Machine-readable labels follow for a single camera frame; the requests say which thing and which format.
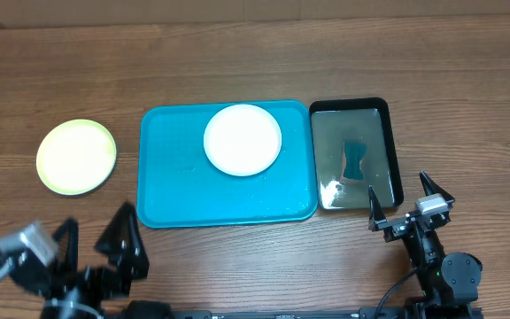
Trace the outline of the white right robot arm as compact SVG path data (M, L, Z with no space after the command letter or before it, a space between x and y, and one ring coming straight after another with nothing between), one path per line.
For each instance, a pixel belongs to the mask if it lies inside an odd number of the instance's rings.
M387 243L402 241L412 265L411 272L383 295L373 317L481 318L482 310L471 304L478 300L483 264L469 253L446 253L437 235L437 229L451 220L455 198L426 172L420 172L420 179L425 196L417 199L413 211L392 221L386 218L374 188L368 188L368 228L381 231ZM422 295L408 298L403 307L385 310L383 306L391 294L413 276Z

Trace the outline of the white plate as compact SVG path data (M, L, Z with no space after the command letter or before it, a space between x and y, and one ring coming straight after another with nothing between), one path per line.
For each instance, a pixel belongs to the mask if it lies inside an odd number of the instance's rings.
M249 104L218 111L204 132L205 155L221 172L245 177L268 169L282 148L278 121L265 109Z

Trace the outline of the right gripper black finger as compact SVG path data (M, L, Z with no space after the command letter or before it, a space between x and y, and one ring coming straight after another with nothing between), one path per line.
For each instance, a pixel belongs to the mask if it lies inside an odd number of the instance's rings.
M386 223L387 219L372 185L368 186L368 197L370 207L368 229L379 230L380 225Z
M455 202L455 197L435 183L424 170L419 173L419 177L426 196L439 194L448 204Z

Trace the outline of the yellow plate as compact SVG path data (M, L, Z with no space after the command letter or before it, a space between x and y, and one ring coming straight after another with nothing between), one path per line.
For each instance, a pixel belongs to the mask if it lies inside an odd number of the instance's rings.
M35 159L41 182L51 191L78 196L102 185L117 161L117 145L102 124L76 119L59 124L41 141Z

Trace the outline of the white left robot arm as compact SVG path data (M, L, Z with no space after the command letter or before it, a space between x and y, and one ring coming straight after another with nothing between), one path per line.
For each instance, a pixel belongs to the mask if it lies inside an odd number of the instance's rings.
M148 276L150 263L139 233L135 206L124 202L94 249L107 258L103 266L78 269L79 227L69 218L52 234L57 246L50 262L27 253L12 281L45 299L42 318L171 318L167 304L134 300L119 313L106 314L105 300L126 298L131 284Z

